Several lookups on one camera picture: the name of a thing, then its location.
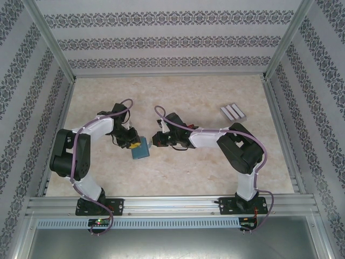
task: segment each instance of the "robotic arm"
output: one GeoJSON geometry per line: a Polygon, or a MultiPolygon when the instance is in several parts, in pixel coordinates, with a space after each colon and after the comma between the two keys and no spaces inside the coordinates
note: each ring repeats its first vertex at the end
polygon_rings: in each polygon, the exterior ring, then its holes
{"type": "MultiPolygon", "coordinates": [[[[164,120],[158,120],[162,131],[153,136],[153,145],[167,147],[180,144],[185,148],[220,148],[231,166],[238,172],[238,187],[235,194],[237,207],[242,212],[251,209],[258,197],[258,192],[254,188],[254,177],[256,168],[260,165],[264,154],[261,147],[252,139],[239,134],[203,132],[200,127],[187,126],[176,113],[170,113],[166,118],[178,125],[194,130],[198,129],[198,131],[187,131],[175,125],[166,124],[164,120]]],[[[252,136],[239,123],[234,123],[230,128],[222,130],[238,131],[252,136]]]]}
{"type": "MultiPolygon", "coordinates": [[[[126,110],[124,104],[115,104],[111,112],[99,112],[96,118],[126,110]]],[[[111,135],[113,143],[121,148],[135,148],[140,145],[140,137],[130,124],[130,111],[120,115],[98,120],[83,130],[77,141],[77,163],[75,167],[74,184],[87,197],[105,205],[104,190],[93,180],[90,173],[91,143],[96,142],[103,135],[111,135]]],[[[73,130],[61,129],[57,133],[53,153],[50,160],[51,171],[70,180],[72,169],[72,153],[67,150],[73,148],[74,137],[80,128],[73,130]]],[[[94,214],[102,214],[104,210],[95,203],[80,198],[78,206],[94,214]]]]}

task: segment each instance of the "beige floor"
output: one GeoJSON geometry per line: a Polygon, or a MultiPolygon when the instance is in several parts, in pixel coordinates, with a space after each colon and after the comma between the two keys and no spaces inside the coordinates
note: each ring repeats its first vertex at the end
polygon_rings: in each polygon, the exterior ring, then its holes
{"type": "MultiPolygon", "coordinates": [[[[188,125],[220,128],[230,124],[219,108],[235,102],[247,115],[243,125],[268,151],[258,187],[293,193],[259,76],[78,79],[65,128],[82,126],[126,98],[135,101],[132,124],[148,139],[160,130],[155,105],[176,112],[188,125]]],[[[153,146],[150,157],[132,160],[130,150],[114,146],[111,137],[104,136],[91,153],[90,173],[108,196],[233,194],[237,188],[237,173],[220,149],[179,152],[153,146]]],[[[52,173],[47,196],[78,195],[67,180],[52,173]]]]}

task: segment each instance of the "cable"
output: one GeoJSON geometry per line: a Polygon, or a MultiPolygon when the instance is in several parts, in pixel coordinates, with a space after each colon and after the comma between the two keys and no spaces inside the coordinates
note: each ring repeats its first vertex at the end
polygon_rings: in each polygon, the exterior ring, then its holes
{"type": "Polygon", "coordinates": [[[176,147],[174,147],[174,146],[171,146],[174,150],[177,150],[177,151],[187,151],[188,150],[188,148],[186,148],[186,149],[178,149],[178,148],[176,148],[176,147]]]}
{"type": "Polygon", "coordinates": [[[129,118],[130,118],[130,110],[128,110],[128,119],[125,122],[121,123],[121,124],[126,124],[129,121],[129,118]]]}
{"type": "MultiPolygon", "coordinates": [[[[126,100],[123,100],[121,102],[121,104],[127,102],[127,101],[130,101],[130,106],[125,109],[124,111],[122,112],[118,112],[118,113],[113,113],[113,114],[109,114],[109,115],[105,115],[105,116],[102,116],[102,117],[98,117],[96,119],[93,119],[91,121],[89,121],[87,124],[85,124],[83,127],[81,127],[77,133],[75,134],[75,137],[74,137],[74,143],[73,143],[73,154],[72,154],[72,169],[71,169],[71,178],[70,178],[70,182],[74,188],[74,190],[79,194],[81,195],[81,197],[83,197],[84,199],[88,200],[88,201],[91,201],[93,203],[95,203],[96,205],[102,207],[103,209],[105,209],[106,211],[109,212],[109,218],[111,219],[111,223],[109,224],[108,228],[106,228],[103,232],[101,233],[98,233],[97,236],[100,236],[100,235],[103,235],[105,234],[106,232],[108,232],[110,230],[110,228],[112,227],[113,223],[114,223],[114,215],[113,215],[113,212],[106,206],[104,206],[103,204],[99,203],[98,201],[95,201],[93,199],[91,199],[90,197],[84,195],[82,193],[82,191],[80,191],[77,186],[75,185],[75,179],[74,179],[74,174],[75,174],[75,163],[76,163],[76,160],[77,160],[77,142],[78,142],[78,138],[79,138],[79,135],[83,132],[84,129],[86,129],[88,126],[90,126],[91,124],[99,121],[99,120],[104,120],[106,118],[109,118],[109,117],[113,117],[113,116],[118,116],[118,115],[121,115],[123,113],[126,113],[129,111],[129,109],[132,108],[133,106],[133,100],[132,99],[126,99],[126,100]]],[[[93,229],[94,226],[91,226],[90,228],[90,232],[91,232],[91,235],[95,234],[92,232],[92,229],[93,229]]]]}
{"type": "Polygon", "coordinates": [[[254,213],[255,213],[255,216],[254,216],[254,218],[255,218],[254,224],[255,224],[258,222],[258,209],[256,207],[254,207],[254,213]]]}
{"type": "Polygon", "coordinates": [[[273,205],[274,205],[274,196],[273,196],[273,193],[271,193],[269,190],[259,190],[257,188],[257,179],[258,179],[258,172],[261,168],[263,168],[263,166],[265,165],[265,163],[267,162],[267,150],[264,146],[264,144],[262,144],[257,138],[253,137],[252,135],[249,135],[247,133],[244,133],[244,132],[241,132],[241,131],[231,131],[231,130],[228,130],[228,129],[193,129],[193,128],[187,128],[187,127],[184,127],[184,126],[181,126],[177,123],[174,123],[170,120],[168,120],[166,117],[165,117],[165,114],[166,114],[166,111],[165,109],[160,106],[160,105],[156,105],[155,106],[155,112],[157,113],[157,115],[159,117],[161,117],[164,121],[166,121],[167,123],[170,123],[176,127],[179,127],[179,128],[182,128],[186,131],[192,131],[192,132],[225,132],[225,133],[231,133],[231,134],[237,134],[237,135],[242,135],[246,138],[249,138],[253,141],[255,141],[259,147],[261,147],[261,149],[264,151],[264,160],[262,161],[262,163],[258,166],[256,172],[254,172],[254,189],[257,191],[257,192],[261,192],[261,193],[268,193],[271,197],[272,197],[272,202],[271,202],[271,205],[270,205],[270,208],[268,209],[268,212],[266,214],[266,216],[264,217],[264,219],[262,220],[261,224],[258,225],[256,227],[256,229],[254,229],[252,232],[256,231],[258,228],[260,228],[263,223],[265,223],[265,221],[267,220],[269,214],[271,213],[272,211],[272,208],[273,208],[273,205]],[[163,115],[159,113],[159,111],[157,110],[158,108],[160,108],[162,111],[163,111],[163,115]]]}
{"type": "Polygon", "coordinates": [[[111,136],[112,136],[112,142],[113,142],[113,144],[116,145],[116,146],[118,146],[118,144],[115,144],[115,142],[114,142],[114,136],[113,136],[113,135],[111,135],[111,136]]]}

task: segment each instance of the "enclosure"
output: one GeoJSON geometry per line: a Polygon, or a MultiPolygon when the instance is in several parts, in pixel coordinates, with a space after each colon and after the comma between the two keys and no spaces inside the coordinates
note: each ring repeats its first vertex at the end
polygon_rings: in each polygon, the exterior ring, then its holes
{"type": "Polygon", "coordinates": [[[345,257],[343,5],[3,0],[1,258],[345,257]],[[254,215],[215,203],[238,186],[220,149],[151,146],[133,160],[104,136],[90,173],[123,203],[112,230],[91,236],[97,217],[75,215],[79,195],[49,161],[59,129],[127,98],[148,141],[161,130],[156,105],[218,129],[232,125],[220,108],[236,103],[268,152],[258,176],[274,197],[265,224],[258,215],[260,229],[241,233],[254,215]]]}

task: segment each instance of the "black mounting plate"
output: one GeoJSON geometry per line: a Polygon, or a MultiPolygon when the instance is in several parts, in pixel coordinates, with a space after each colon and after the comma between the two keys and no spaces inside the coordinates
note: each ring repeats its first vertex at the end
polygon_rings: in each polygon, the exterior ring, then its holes
{"type": "Polygon", "coordinates": [[[241,215],[241,214],[255,214],[254,208],[257,209],[258,214],[267,214],[267,203],[264,197],[257,197],[252,206],[245,211],[242,211],[236,205],[235,197],[220,197],[218,199],[219,210],[221,215],[241,215]]]}
{"type": "MultiPolygon", "coordinates": [[[[113,212],[114,216],[122,216],[123,213],[123,203],[124,199],[106,199],[105,205],[113,212]]],[[[103,210],[101,214],[96,214],[94,212],[85,211],[81,208],[79,204],[79,200],[77,203],[77,207],[75,209],[76,216],[107,216],[109,212],[103,210]]]]}

